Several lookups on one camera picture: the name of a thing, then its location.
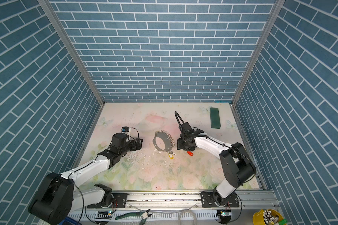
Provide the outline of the metal key organizer ring plate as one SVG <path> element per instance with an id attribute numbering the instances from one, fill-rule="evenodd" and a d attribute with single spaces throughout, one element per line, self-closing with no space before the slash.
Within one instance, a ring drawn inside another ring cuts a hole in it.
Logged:
<path id="1" fill-rule="evenodd" d="M 168 131 L 158 130 L 155 132 L 153 145 L 157 151 L 173 154 L 175 141 Z"/>

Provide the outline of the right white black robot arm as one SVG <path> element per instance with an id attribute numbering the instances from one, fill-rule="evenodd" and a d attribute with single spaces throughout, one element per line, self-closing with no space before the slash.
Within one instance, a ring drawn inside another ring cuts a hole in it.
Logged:
<path id="1" fill-rule="evenodd" d="M 195 151 L 206 150 L 220 159 L 223 181 L 213 189 L 213 198 L 217 205 L 224 206 L 229 196 L 256 174 L 256 167 L 241 143 L 224 143 L 208 136 L 203 130 L 195 129 L 185 122 L 179 125 L 181 132 L 177 140 L 177 149 Z"/>

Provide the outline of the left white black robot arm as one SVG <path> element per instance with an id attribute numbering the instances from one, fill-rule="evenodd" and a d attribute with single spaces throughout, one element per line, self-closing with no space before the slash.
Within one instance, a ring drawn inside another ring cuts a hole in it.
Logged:
<path id="1" fill-rule="evenodd" d="M 112 168 L 128 152 L 141 150 L 142 143 L 142 138 L 133 138 L 125 132 L 114 134 L 109 147 L 91 161 L 61 174 L 48 174 L 29 204 L 28 212 L 51 225 L 57 225 L 73 211 L 84 210 L 88 205 L 112 207 L 115 203 L 112 188 L 96 184 L 82 191 L 79 187 Z"/>

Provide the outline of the green rectangular block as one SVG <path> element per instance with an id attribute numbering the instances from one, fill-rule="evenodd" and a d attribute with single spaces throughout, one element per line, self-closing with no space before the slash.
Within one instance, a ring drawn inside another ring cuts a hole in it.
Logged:
<path id="1" fill-rule="evenodd" d="M 219 109 L 215 108 L 215 107 L 211 107 L 209 109 L 209 114 L 210 114 L 211 128 L 220 129 L 221 128 L 221 122 L 220 122 Z"/>

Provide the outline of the clear plastic tube loop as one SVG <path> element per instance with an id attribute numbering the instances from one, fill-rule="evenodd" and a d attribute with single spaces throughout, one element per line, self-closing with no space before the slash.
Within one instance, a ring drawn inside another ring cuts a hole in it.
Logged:
<path id="1" fill-rule="evenodd" d="M 198 219 L 196 214 L 192 211 L 192 210 L 183 210 L 178 214 L 178 224 L 179 225 L 183 225 L 185 220 L 189 220 L 192 222 L 193 225 L 197 225 L 198 224 Z"/>

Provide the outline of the yellow cup with screws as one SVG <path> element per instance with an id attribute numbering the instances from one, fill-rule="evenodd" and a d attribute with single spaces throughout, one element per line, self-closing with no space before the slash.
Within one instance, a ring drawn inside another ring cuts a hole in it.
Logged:
<path id="1" fill-rule="evenodd" d="M 288 221 L 273 209 L 260 210 L 253 215 L 253 225 L 286 225 Z"/>

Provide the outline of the green handled pliers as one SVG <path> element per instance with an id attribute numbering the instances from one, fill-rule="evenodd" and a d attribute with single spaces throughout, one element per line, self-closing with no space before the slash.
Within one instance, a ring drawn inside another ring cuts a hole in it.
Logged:
<path id="1" fill-rule="evenodd" d="M 116 216 L 115 220 L 120 220 L 120 219 L 124 219 L 128 217 L 134 217 L 134 218 L 139 217 L 141 218 L 139 225 L 144 225 L 147 219 L 153 215 L 152 213 L 149 213 L 149 212 L 150 212 L 150 209 L 146 211 L 130 212 L 130 213 L 126 213 L 120 216 Z"/>

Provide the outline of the aluminium mounting rail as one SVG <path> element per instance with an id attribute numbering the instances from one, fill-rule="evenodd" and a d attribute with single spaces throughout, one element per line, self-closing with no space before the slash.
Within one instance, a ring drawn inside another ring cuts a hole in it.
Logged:
<path id="1" fill-rule="evenodd" d="M 94 212 L 89 217 L 89 209 Z M 221 211 L 229 211 L 230 217 L 253 210 L 281 211 L 273 191 L 236 190 L 224 200 L 212 191 L 112 191 L 106 193 L 99 187 L 74 192 L 73 197 L 63 197 L 54 206 L 53 218 L 45 221 L 58 224 L 67 217 L 100 221 L 100 212 L 110 212 L 114 218 L 124 211 L 150 210 L 150 213 L 174 216 L 184 210 L 199 211 L 203 216 L 214 216 Z"/>

